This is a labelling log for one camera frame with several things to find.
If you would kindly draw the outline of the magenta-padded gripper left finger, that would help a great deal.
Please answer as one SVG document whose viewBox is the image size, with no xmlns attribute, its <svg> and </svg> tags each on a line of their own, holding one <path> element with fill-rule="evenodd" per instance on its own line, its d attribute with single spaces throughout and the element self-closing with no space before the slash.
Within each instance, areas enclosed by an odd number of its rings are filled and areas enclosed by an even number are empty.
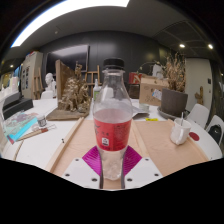
<svg viewBox="0 0 224 224">
<path fill-rule="evenodd" d="M 84 188 L 103 188 L 103 169 L 100 153 L 96 146 L 82 158 L 74 158 L 62 177 Z"/>
</svg>

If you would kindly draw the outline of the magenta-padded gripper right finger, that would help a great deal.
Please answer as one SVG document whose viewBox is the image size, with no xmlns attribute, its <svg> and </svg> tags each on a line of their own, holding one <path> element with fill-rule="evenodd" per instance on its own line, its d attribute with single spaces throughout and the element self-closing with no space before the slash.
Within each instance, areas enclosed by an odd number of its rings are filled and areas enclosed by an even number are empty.
<svg viewBox="0 0 224 224">
<path fill-rule="evenodd" d="M 140 188 L 162 177 L 150 157 L 142 157 L 132 147 L 127 147 L 122 163 L 122 189 Z"/>
</svg>

